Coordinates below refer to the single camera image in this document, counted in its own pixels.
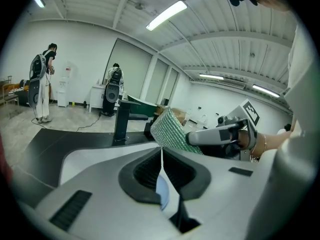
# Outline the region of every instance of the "white pants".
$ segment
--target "white pants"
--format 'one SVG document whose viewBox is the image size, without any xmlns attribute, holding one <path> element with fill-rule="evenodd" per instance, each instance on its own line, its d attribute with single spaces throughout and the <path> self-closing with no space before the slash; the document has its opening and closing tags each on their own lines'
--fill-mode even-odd
<svg viewBox="0 0 320 240">
<path fill-rule="evenodd" d="M 45 74 L 40 79 L 38 103 L 36 104 L 36 114 L 38 118 L 49 116 L 49 81 Z"/>
</svg>

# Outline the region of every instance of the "bubble wrap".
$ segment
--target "bubble wrap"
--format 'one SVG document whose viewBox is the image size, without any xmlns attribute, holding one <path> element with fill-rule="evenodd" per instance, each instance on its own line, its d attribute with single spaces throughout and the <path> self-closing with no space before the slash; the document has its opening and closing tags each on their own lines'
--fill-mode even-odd
<svg viewBox="0 0 320 240">
<path fill-rule="evenodd" d="M 203 155 L 198 146 L 187 144 L 186 132 L 170 107 L 166 108 L 157 118 L 151 126 L 150 132 L 161 148 L 176 148 Z"/>
</svg>

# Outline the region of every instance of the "black t-shirt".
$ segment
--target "black t-shirt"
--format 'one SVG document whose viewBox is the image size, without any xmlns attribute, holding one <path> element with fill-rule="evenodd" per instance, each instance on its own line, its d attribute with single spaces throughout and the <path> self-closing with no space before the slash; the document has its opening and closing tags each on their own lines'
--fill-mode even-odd
<svg viewBox="0 0 320 240">
<path fill-rule="evenodd" d="M 48 70 L 48 62 L 49 62 L 49 59 L 50 59 L 51 57 L 53 57 L 53 60 L 54 60 L 54 59 L 55 59 L 55 56 L 56 56 L 56 53 L 55 53 L 53 50 L 50 51 L 50 52 L 48 52 L 48 54 L 45 56 L 45 66 L 46 66 L 46 72 L 47 72 L 47 74 L 49 74 L 49 70 Z"/>
</svg>

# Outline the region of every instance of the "floor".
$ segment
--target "floor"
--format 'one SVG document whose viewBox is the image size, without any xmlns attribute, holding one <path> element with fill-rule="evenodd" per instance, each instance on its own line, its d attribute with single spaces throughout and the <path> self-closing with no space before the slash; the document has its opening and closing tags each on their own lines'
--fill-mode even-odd
<svg viewBox="0 0 320 240">
<path fill-rule="evenodd" d="M 37 124 L 32 108 L 27 106 L 17 107 L 8 105 L 0 107 L 0 133 L 8 164 L 14 167 L 20 160 L 25 148 L 40 131 L 41 126 L 52 130 L 76 132 L 79 127 L 90 126 L 99 118 L 99 109 L 92 112 L 81 106 L 58 107 L 56 103 L 50 105 L 50 116 L 53 120 L 49 123 Z M 116 116 L 100 119 L 90 127 L 80 128 L 78 132 L 113 133 L 115 130 Z M 129 120 L 128 132 L 142 132 L 147 121 Z M 186 132 L 198 130 L 192 122 L 188 121 L 184 127 Z"/>
</svg>

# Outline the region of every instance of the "fluorescent tube light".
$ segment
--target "fluorescent tube light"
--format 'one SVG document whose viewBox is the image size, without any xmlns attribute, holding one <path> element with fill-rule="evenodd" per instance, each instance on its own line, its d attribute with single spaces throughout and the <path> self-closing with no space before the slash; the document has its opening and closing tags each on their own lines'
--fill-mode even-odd
<svg viewBox="0 0 320 240">
<path fill-rule="evenodd" d="M 268 89 L 266 89 L 266 88 L 260 87 L 260 86 L 258 86 L 258 85 L 255 85 L 255 84 L 254 84 L 252 87 L 253 87 L 254 89 L 257 89 L 257 90 L 261 91 L 261 92 L 264 92 L 264 93 L 266 93 L 266 94 L 269 94 L 269 95 L 271 95 L 271 96 L 274 96 L 274 97 L 276 97 L 276 98 L 279 98 L 279 97 L 280 97 L 279 94 L 276 94 L 275 92 L 270 91 L 270 90 L 268 90 Z"/>
<path fill-rule="evenodd" d="M 34 0 L 40 8 L 45 7 L 45 2 L 43 0 Z"/>
<path fill-rule="evenodd" d="M 187 9 L 188 6 L 182 1 L 179 0 L 174 5 L 170 6 L 168 9 L 166 9 L 164 12 L 160 13 L 153 21 L 150 22 L 148 26 L 145 28 L 147 30 L 154 30 L 157 26 L 159 26 L 162 22 L 166 21 L 173 15 L 183 11 L 184 9 Z"/>
<path fill-rule="evenodd" d="M 224 79 L 222 76 L 212 75 L 212 74 L 199 74 L 199 76 L 202 78 L 214 78 L 214 79 L 219 79 L 219 80 Z"/>
</svg>

